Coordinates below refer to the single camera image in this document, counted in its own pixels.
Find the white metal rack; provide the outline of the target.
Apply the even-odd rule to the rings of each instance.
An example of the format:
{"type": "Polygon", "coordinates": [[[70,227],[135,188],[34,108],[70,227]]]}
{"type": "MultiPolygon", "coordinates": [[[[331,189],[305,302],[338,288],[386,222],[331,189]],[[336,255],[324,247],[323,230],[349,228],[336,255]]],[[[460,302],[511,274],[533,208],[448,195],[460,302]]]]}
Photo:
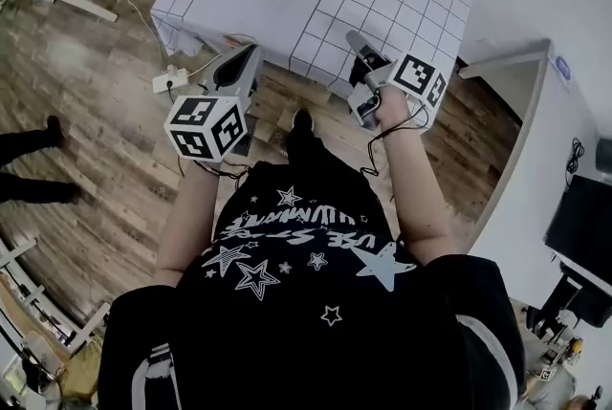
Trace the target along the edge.
{"type": "Polygon", "coordinates": [[[62,347],[61,351],[63,353],[73,355],[84,344],[90,341],[95,330],[104,323],[110,312],[111,304],[107,301],[102,302],[83,326],[74,322],[45,294],[45,286],[42,284],[36,285],[17,262],[19,256],[36,247],[37,240],[35,238],[28,239],[22,244],[13,247],[10,247],[0,238],[0,273],[4,272],[12,279],[17,288],[25,286],[30,291],[29,295],[20,299],[15,291],[9,290],[10,294],[16,299],[19,310],[32,320],[35,320],[35,324],[40,325],[49,334],[53,332],[42,322],[39,322],[38,318],[34,315],[34,313],[43,314],[48,323],[59,333],[62,333],[64,340],[55,335],[53,339],[57,340],[57,344],[62,347]]]}

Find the person's black trousers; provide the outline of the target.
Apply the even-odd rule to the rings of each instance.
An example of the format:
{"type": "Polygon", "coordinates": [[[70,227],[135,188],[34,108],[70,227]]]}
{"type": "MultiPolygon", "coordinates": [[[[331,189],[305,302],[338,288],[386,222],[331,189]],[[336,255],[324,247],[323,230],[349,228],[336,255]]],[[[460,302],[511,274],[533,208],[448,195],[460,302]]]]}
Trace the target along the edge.
{"type": "Polygon", "coordinates": [[[355,189],[369,186],[367,179],[330,152],[309,126],[294,126],[286,148],[289,165],[317,185],[355,189]]]}

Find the white power strip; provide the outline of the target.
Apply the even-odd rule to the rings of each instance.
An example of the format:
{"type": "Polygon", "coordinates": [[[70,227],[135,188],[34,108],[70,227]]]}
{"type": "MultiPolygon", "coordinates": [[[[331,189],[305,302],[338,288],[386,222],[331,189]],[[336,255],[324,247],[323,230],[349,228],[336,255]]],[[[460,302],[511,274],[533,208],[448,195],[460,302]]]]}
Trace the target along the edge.
{"type": "Polygon", "coordinates": [[[179,69],[174,65],[168,65],[165,73],[152,79],[152,91],[154,94],[161,94],[187,84],[188,71],[185,68],[179,69]]]}

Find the black star-print shirt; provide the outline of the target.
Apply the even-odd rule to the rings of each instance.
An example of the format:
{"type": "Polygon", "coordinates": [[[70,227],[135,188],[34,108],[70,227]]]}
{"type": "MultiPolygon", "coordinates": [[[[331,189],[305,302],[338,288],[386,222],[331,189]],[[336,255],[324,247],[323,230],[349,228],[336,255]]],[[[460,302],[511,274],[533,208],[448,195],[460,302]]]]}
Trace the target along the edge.
{"type": "Polygon", "coordinates": [[[379,201],[257,164],[176,287],[113,303],[100,410],[512,410],[525,356],[498,266],[419,263],[379,201]]]}

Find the black monitor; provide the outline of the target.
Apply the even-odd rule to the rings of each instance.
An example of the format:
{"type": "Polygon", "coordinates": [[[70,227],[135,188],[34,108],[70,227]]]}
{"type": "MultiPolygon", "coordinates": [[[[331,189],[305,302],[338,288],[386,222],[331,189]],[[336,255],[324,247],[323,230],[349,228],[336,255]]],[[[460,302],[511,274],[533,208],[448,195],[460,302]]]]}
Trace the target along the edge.
{"type": "Polygon", "coordinates": [[[545,245],[612,285],[612,185],[574,176],[545,245]]]}

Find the white desk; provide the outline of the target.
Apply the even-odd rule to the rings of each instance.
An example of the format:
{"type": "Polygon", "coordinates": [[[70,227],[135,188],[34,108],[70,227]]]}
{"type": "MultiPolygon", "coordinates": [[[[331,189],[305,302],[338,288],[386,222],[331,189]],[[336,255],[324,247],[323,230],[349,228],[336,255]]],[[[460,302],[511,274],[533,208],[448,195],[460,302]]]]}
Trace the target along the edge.
{"type": "Polygon", "coordinates": [[[572,141],[585,154],[579,173],[600,179],[595,150],[600,134],[566,58],[550,39],[541,39],[513,54],[472,63],[462,78],[504,71],[516,64],[535,64],[532,92],[514,148],[472,237],[470,252],[493,260],[509,296],[541,307],[560,280],[560,259],[545,245],[545,234],[566,189],[566,163],[572,141]]]}

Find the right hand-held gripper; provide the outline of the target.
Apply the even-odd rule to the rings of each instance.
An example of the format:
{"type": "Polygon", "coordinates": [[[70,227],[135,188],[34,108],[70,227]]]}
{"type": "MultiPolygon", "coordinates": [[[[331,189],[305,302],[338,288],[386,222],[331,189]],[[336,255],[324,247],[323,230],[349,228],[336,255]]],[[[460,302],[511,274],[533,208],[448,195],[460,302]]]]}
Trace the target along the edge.
{"type": "Polygon", "coordinates": [[[429,128],[448,85],[442,73],[411,54],[391,61],[355,30],[346,34],[346,41],[356,55],[349,77],[354,91],[347,101],[359,125],[369,130],[379,125],[381,91],[394,87],[405,94],[409,116],[419,127],[429,128]]]}

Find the person's right forearm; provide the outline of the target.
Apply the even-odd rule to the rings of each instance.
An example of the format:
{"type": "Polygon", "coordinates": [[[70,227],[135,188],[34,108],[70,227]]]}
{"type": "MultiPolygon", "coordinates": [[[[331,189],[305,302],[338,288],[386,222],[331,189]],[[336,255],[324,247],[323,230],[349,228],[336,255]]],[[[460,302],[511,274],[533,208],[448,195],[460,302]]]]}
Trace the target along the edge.
{"type": "Polygon", "coordinates": [[[447,205],[421,135],[408,124],[406,96],[394,86],[382,87],[380,96],[376,118],[384,133],[382,141],[404,244],[422,265],[458,254],[447,205]]]}

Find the person's dark shoe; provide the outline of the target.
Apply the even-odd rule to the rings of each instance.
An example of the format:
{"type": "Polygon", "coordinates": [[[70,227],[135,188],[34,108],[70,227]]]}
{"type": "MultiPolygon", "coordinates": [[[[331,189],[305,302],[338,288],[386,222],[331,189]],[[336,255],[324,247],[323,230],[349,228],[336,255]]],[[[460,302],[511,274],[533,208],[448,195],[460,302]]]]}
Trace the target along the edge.
{"type": "Polygon", "coordinates": [[[313,132],[314,120],[307,108],[298,109],[292,119],[292,130],[300,132],[313,132]]]}

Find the person's left forearm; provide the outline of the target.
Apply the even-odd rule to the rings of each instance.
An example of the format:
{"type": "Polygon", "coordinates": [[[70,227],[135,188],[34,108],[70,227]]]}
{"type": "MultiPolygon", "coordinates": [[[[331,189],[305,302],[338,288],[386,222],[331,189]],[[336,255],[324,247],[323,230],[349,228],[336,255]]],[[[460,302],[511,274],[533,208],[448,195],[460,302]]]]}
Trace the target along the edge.
{"type": "Polygon", "coordinates": [[[194,259],[209,248],[219,177],[190,163],[159,243],[153,285],[176,287],[194,259]]]}

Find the grey box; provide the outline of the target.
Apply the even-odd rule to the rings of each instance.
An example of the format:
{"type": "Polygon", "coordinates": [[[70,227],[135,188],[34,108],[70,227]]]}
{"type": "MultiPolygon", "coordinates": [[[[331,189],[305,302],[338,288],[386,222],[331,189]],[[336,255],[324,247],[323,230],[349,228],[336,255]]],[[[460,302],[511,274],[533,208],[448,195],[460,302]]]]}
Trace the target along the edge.
{"type": "Polygon", "coordinates": [[[612,139],[600,138],[598,140],[595,164],[601,173],[612,175],[612,139]]]}

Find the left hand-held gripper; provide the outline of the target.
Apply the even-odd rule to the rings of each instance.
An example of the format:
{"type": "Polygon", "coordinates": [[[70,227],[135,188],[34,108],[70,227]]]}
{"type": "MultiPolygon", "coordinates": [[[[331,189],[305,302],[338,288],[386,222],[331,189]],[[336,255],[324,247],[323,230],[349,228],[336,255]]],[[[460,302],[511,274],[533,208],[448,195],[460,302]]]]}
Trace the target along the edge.
{"type": "Polygon", "coordinates": [[[208,89],[250,84],[235,91],[182,95],[172,99],[164,130],[177,155],[195,162],[222,162],[230,153],[246,156],[255,118],[249,114],[257,89],[262,51],[259,45],[233,48],[216,58],[205,72],[208,89]]]}

